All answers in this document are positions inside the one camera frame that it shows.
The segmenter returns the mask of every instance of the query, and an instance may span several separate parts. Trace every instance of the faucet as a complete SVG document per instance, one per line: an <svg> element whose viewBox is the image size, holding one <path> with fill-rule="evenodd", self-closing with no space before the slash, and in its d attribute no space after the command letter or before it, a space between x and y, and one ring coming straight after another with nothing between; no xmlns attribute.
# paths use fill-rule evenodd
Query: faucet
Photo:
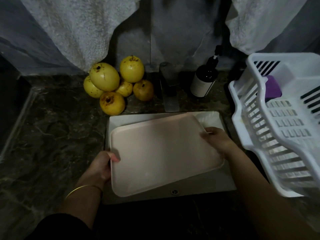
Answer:
<svg viewBox="0 0 320 240"><path fill-rule="evenodd" d="M176 88L179 84L178 73L169 62L162 62L160 70L160 85L165 112L178 112L180 110Z"/></svg>

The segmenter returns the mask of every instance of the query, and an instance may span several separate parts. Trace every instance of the white sink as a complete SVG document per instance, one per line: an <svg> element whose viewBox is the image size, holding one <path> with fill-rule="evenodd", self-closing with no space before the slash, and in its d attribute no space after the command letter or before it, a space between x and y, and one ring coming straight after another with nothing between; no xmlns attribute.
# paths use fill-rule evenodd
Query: white sink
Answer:
<svg viewBox="0 0 320 240"><path fill-rule="evenodd" d="M190 112L203 127L215 126L224 129L220 114L216 111ZM151 113L151 114L129 114L110 117L107 125L106 149L109 148L110 132L123 125L130 125L142 121L159 119L163 117L178 115L182 113ZM186 178L159 188L149 190L129 197L115 195L111 188L111 182L104 188L102 202L104 204L119 204L131 201L150 200L184 195L202 194L210 192L236 190L236 186L230 174L229 164L225 164L216 170L202 173L194 177Z"/></svg>

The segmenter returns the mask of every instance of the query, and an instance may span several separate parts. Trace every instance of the towel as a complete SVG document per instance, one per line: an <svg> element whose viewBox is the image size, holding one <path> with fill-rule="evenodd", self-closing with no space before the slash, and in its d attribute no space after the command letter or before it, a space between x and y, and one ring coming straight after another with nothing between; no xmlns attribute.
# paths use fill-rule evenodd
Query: towel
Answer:
<svg viewBox="0 0 320 240"><path fill-rule="evenodd" d="M264 49L307 0L232 0L226 25L234 48L250 55Z"/></svg>
<svg viewBox="0 0 320 240"><path fill-rule="evenodd" d="M21 0L60 52L78 68L108 54L115 28L139 8L140 0Z"/></svg>

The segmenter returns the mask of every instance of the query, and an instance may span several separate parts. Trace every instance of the human hand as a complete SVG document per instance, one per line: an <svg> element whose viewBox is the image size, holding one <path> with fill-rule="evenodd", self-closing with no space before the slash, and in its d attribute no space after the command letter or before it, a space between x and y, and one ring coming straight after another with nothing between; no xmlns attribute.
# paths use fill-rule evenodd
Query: human hand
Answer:
<svg viewBox="0 0 320 240"><path fill-rule="evenodd" d="M111 179L109 161L119 162L120 160L112 152L99 152L90 164L89 168L79 178L76 187L82 185L96 185L102 190L104 184Z"/></svg>
<svg viewBox="0 0 320 240"><path fill-rule="evenodd" d="M203 132L200 136L219 153L228 154L233 149L238 148L223 129L207 127L205 130L207 133Z"/></svg>

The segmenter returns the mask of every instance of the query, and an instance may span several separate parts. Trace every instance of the dark bottle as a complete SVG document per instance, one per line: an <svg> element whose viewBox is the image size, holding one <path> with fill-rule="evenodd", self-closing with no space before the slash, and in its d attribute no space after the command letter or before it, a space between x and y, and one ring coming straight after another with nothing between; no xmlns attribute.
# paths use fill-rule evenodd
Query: dark bottle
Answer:
<svg viewBox="0 0 320 240"><path fill-rule="evenodd" d="M198 67L190 86L190 92L192 95L198 98L203 98L210 91L211 87L218 77L216 66L219 62L219 51L220 45L216 47L215 55L210 57L205 65L201 65Z"/></svg>

